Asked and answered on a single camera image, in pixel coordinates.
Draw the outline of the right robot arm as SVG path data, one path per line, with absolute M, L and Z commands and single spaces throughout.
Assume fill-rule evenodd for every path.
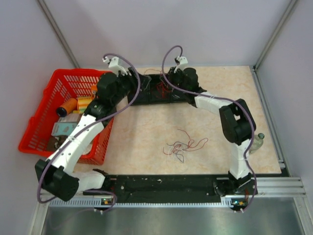
M 169 86 L 183 93 L 190 105 L 220 117 L 223 135 L 231 144 L 232 161 L 228 181 L 226 184 L 215 183 L 215 192 L 225 196 L 244 191 L 255 176 L 247 158 L 254 141 L 256 124 L 246 102 L 243 99 L 214 96 L 204 90 L 199 85 L 194 68 L 182 70 L 172 67 L 168 73 L 162 75 Z

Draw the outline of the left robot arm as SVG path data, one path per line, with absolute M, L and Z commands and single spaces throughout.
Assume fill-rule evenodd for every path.
M 95 189 L 100 194 L 110 191 L 111 183 L 101 170 L 74 173 L 74 167 L 86 147 L 102 132 L 111 119 L 119 114 L 117 104 L 130 92 L 136 95 L 145 90 L 151 77 L 141 75 L 135 69 L 126 74 L 108 72 L 100 76 L 97 92 L 87 106 L 71 135 L 47 160 L 39 160 L 35 171 L 39 181 L 37 192 L 42 189 L 63 201 L 69 201 L 76 193 Z

